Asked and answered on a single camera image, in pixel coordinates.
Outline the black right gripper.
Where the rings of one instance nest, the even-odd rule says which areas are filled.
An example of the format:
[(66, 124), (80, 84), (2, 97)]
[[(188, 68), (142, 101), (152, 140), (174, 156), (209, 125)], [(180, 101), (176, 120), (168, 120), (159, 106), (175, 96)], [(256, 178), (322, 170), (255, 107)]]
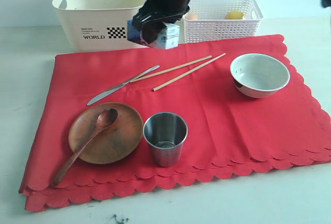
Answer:
[(141, 29), (141, 39), (147, 44), (166, 44), (179, 38), (176, 21), (189, 9), (190, 0), (147, 0), (132, 18), (132, 25)]

